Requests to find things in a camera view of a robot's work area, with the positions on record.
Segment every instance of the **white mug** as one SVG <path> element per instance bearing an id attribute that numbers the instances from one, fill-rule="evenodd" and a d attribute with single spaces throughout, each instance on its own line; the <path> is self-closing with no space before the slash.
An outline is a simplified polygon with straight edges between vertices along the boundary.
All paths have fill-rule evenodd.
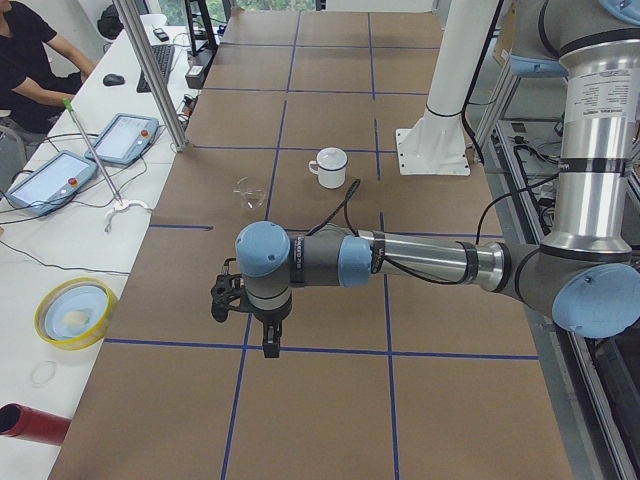
<path id="1" fill-rule="evenodd" d="M 318 176 L 323 187 L 338 188 L 344 183 L 347 173 L 347 154 L 339 148 L 324 148 L 315 160 L 309 162 L 309 171 Z"/>

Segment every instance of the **warning label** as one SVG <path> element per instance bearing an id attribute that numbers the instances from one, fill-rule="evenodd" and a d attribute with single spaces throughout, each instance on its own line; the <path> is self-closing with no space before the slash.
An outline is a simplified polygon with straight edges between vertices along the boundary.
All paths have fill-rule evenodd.
<path id="1" fill-rule="evenodd" d="M 624 117 L 634 122 L 640 103 L 640 69 L 588 73 L 569 80 L 565 122 Z"/>

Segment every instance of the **blue joint cap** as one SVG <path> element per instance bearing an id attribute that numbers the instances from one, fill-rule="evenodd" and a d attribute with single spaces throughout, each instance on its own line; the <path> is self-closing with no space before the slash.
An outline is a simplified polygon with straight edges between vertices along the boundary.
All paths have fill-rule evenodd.
<path id="1" fill-rule="evenodd" d="M 553 320 L 586 338 L 617 335 L 640 317 L 640 273 L 622 263 L 576 275 L 553 301 Z"/>
<path id="2" fill-rule="evenodd" d="M 569 75 L 569 72 L 556 60 L 511 55 L 509 61 L 511 71 L 518 77 L 557 78 Z"/>
<path id="3" fill-rule="evenodd" d="M 640 26 L 640 1 L 600 0 L 600 5 L 618 20 Z"/>
<path id="4" fill-rule="evenodd" d="M 289 257 L 287 232 L 272 222 L 246 226 L 236 239 L 240 271 L 249 277 L 264 277 L 275 272 Z"/>
<path id="5" fill-rule="evenodd" d="M 366 285 L 371 275 L 371 247 L 364 238 L 347 236 L 340 245 L 338 278 L 342 287 Z"/>

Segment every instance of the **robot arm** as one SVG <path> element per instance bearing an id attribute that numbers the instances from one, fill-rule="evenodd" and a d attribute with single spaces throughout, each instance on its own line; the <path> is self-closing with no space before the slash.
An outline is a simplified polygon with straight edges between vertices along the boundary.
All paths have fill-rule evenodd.
<path id="1" fill-rule="evenodd" d="M 212 314 L 253 313 L 265 356 L 277 357 L 292 288 L 363 285 L 371 274 L 431 283 L 475 283 L 513 297 L 589 338 L 615 335 L 640 317 L 640 273 L 620 236 L 626 175 L 640 108 L 640 1 L 527 0 L 518 4 L 514 54 L 568 76 L 554 226 L 541 245 L 463 242 L 327 226 L 289 236 L 270 222 L 236 241 L 241 274 L 229 264 L 212 289 Z"/>

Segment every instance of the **green foliage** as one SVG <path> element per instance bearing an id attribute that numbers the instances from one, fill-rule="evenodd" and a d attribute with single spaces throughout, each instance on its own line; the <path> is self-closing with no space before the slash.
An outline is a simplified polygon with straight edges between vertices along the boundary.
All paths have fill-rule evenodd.
<path id="1" fill-rule="evenodd" d="M 159 0 L 162 13 L 169 25 L 184 25 L 184 0 Z M 237 5 L 245 10 L 315 10 L 315 0 L 238 0 Z M 224 21 L 221 0 L 207 0 L 211 18 Z"/>

